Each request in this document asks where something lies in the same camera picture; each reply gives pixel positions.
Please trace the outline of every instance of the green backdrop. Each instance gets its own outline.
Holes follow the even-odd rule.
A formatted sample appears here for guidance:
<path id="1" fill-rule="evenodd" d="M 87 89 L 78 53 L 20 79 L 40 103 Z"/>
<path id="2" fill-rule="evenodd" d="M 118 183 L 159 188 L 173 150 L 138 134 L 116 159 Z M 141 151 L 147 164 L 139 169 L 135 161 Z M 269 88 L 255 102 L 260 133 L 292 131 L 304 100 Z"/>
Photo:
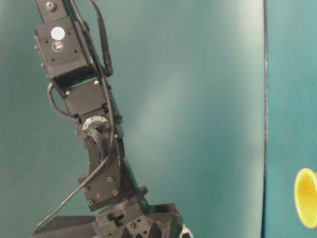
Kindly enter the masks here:
<path id="1" fill-rule="evenodd" d="M 98 42 L 92 9 L 77 2 Z M 127 158 L 139 185 L 148 186 L 149 201 L 175 202 L 197 238 L 259 238 L 262 0 L 97 3 L 108 30 L 115 70 L 109 81 L 124 116 Z M 8 238 L 28 237 L 88 169 L 74 125 L 47 102 L 48 80 L 32 39 L 40 25 L 32 0 L 0 0 L 0 231 Z M 89 214 L 86 202 L 78 194 L 60 215 Z"/>
<path id="2" fill-rule="evenodd" d="M 317 171 L 317 5 L 268 0 L 268 153 L 265 237 L 313 238 L 294 205 L 304 167 Z"/>

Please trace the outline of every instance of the yellow object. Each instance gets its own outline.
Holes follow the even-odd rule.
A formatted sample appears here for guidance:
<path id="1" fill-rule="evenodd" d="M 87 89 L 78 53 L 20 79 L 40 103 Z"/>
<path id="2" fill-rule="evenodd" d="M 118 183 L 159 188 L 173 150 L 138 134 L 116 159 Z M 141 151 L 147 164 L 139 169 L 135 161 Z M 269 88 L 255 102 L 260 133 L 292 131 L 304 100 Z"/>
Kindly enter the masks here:
<path id="1" fill-rule="evenodd" d="M 294 198 L 297 214 L 309 229 L 317 228 L 317 173 L 301 169 L 295 179 Z"/>

